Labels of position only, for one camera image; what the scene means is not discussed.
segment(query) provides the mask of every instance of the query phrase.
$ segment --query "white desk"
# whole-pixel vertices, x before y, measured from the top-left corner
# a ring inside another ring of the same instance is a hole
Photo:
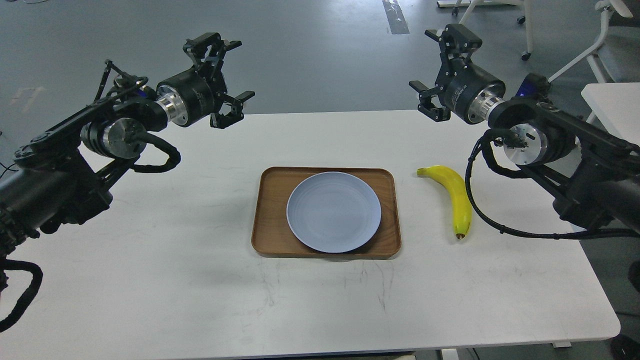
[[[640,143],[640,83],[588,84],[582,97],[610,134]]]
[[[247,358],[595,340],[620,330],[577,241],[499,235],[478,218],[468,241],[455,240],[446,191],[415,170],[462,173],[485,125],[372,111],[207,126],[170,126],[161,135],[182,153],[175,170],[127,174],[110,210],[10,256],[38,263],[45,277],[0,336],[0,357]],[[258,255],[250,238],[259,179],[277,165],[390,171],[402,249],[390,260]],[[529,231],[570,231],[533,181],[494,175],[482,160],[476,168],[487,214]],[[28,281],[10,276],[3,314]]]

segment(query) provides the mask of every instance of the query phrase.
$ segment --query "yellow banana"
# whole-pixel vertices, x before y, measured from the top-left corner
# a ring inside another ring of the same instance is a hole
[[[430,177],[438,181],[447,189],[453,208],[453,233],[459,240],[463,239],[471,226],[471,203],[467,197],[465,181],[455,170],[443,165],[419,168],[417,173],[419,177]]]

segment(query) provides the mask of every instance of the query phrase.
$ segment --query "gray floor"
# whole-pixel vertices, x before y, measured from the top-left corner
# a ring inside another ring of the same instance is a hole
[[[155,84],[189,66],[184,39],[207,31],[243,41],[227,55],[223,71],[231,94],[256,91],[247,113],[414,109],[417,99],[407,83],[432,84],[440,66],[438,47],[423,32],[454,19],[435,0],[399,2],[407,35],[390,33],[380,0],[1,1],[0,161],[11,163],[20,144],[91,102],[105,58]],[[484,40],[475,63],[505,81],[507,96],[528,72],[553,74],[599,31],[593,1],[536,0],[533,6],[535,50],[528,62],[520,60],[526,44],[524,28],[515,22],[518,8],[478,8],[467,23]],[[554,82],[552,97],[564,110],[586,116],[580,91],[592,82],[581,63]],[[44,90],[18,96],[21,88]],[[640,259],[637,243],[582,244],[614,308],[640,313],[639,295],[626,280],[628,265]],[[621,322],[624,333],[640,338],[639,320],[626,316]],[[481,359],[612,358],[606,341],[477,351]]]

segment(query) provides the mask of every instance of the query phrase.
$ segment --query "light blue plate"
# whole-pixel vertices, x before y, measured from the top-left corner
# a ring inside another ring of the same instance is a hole
[[[360,178],[321,172],[306,178],[287,202],[291,231],[322,252],[347,252],[364,245],[380,226],[380,200]]]

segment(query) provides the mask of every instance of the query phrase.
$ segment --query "brown tray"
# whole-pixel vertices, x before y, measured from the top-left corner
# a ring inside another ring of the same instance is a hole
[[[376,192],[382,209],[380,226],[374,236],[361,247],[342,254],[311,249],[293,235],[287,222],[287,201],[291,192],[302,180],[326,171],[345,172],[362,179]],[[394,178],[381,168],[268,168],[260,179],[251,244],[264,256],[387,259],[401,246]]]

